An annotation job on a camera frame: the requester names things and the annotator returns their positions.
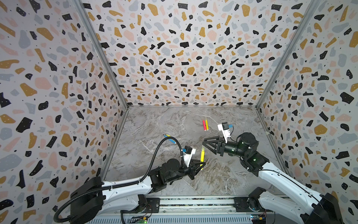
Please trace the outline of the pink highlighter pen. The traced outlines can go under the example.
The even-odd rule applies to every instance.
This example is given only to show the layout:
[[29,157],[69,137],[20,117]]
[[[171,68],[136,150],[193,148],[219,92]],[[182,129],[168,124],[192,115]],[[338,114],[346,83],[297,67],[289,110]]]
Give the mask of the pink highlighter pen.
[[203,120],[203,121],[202,121],[202,124],[203,124],[204,131],[206,131],[206,130],[207,130],[206,121]]

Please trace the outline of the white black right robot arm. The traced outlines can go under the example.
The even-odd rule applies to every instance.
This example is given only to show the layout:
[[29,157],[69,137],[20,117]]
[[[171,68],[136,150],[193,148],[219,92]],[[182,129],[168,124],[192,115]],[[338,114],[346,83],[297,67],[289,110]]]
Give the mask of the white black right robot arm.
[[257,152],[259,142],[253,134],[243,133],[237,141],[227,141],[219,136],[206,138],[202,145],[216,155],[239,157],[241,165],[248,172],[269,182],[288,197],[278,197],[257,187],[247,199],[252,211],[270,210],[298,224],[343,223],[338,201],[332,194],[323,195],[281,171]]

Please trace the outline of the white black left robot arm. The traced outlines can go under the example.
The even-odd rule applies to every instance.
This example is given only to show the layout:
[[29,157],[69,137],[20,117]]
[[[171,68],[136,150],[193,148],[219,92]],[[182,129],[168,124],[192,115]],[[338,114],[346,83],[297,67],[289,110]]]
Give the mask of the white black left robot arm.
[[193,180],[205,165],[193,159],[182,167],[179,160],[169,159],[152,169],[142,182],[138,178],[103,182],[100,177],[94,177],[71,194],[71,199],[78,199],[70,204],[70,223],[85,224],[106,212],[139,213],[148,204],[146,195],[159,192],[185,176]]

